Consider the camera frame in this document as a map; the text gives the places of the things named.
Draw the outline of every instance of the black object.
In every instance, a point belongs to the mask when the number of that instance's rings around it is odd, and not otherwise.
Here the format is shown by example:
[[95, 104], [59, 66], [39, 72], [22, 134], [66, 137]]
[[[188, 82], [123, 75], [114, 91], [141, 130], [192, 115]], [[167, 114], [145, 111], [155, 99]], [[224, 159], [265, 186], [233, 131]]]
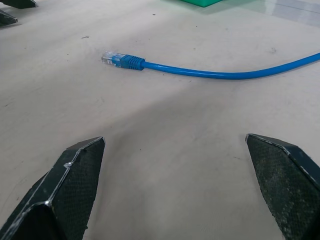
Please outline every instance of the black object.
[[96, 198], [103, 137], [67, 148], [23, 197], [1, 240], [82, 240]]
[[[36, 8], [38, 5], [34, 0], [0, 0], [0, 3], [14, 7], [16, 9]], [[0, 10], [0, 27], [18, 22], [14, 16]]]
[[248, 134], [261, 193], [286, 240], [320, 239], [320, 168], [298, 146]]
[[15, 24], [17, 22], [18, 22], [18, 19], [16, 19], [14, 16], [11, 16], [5, 11], [0, 10], [0, 27], [10, 25], [10, 24]]
[[16, 9], [29, 9], [38, 6], [33, 0], [0, 0], [0, 2]]

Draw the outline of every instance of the clear plastic connector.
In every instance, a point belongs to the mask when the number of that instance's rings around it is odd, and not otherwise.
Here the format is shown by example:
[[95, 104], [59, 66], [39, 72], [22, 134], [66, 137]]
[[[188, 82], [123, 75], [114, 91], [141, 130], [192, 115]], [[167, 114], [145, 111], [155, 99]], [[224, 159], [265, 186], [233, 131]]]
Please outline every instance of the clear plastic connector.
[[113, 65], [117, 68], [121, 68], [120, 59], [122, 59], [125, 54], [116, 53], [112, 51], [107, 51], [102, 55], [102, 62], [105, 64]]

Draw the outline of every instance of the green box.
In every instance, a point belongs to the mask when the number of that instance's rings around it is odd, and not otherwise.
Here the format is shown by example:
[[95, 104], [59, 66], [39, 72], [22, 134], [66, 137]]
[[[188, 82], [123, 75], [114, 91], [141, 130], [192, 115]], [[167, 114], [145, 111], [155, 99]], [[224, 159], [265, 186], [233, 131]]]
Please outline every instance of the green box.
[[220, 2], [221, 0], [182, 0], [182, 1], [205, 8], [212, 4]]

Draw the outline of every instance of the blue ethernet cable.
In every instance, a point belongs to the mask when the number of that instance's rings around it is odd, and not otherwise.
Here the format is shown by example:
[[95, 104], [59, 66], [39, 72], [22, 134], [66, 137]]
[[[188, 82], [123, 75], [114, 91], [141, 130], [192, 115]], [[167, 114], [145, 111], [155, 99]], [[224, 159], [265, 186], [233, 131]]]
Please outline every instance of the blue ethernet cable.
[[242, 80], [242, 79], [257, 79], [268, 77], [276, 74], [291, 71], [302, 66], [317, 62], [320, 60], [320, 53], [302, 58], [297, 61], [286, 63], [280, 66], [275, 66], [263, 70], [248, 71], [248, 72], [214, 72], [186, 69], [174, 66], [161, 65], [157, 63], [147, 62], [141, 57], [126, 55], [115, 52], [106, 52], [102, 56], [102, 62], [114, 65], [118, 68], [133, 69], [142, 71], [144, 68], [153, 69], [169, 74], [178, 74], [191, 77], [210, 78], [210, 79], [227, 79], [227, 80]]

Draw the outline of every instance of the white table surface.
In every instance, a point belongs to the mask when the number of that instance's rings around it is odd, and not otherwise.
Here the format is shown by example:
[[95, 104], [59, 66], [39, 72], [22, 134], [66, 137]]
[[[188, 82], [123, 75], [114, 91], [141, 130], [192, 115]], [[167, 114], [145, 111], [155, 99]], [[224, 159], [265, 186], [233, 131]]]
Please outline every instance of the white table surface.
[[231, 81], [119, 69], [101, 55], [226, 72], [284, 64], [320, 51], [317, 0], [37, 2], [0, 5], [19, 21], [0, 28], [0, 224], [65, 148], [104, 136], [85, 239], [283, 239], [245, 135], [320, 164], [320, 62]]

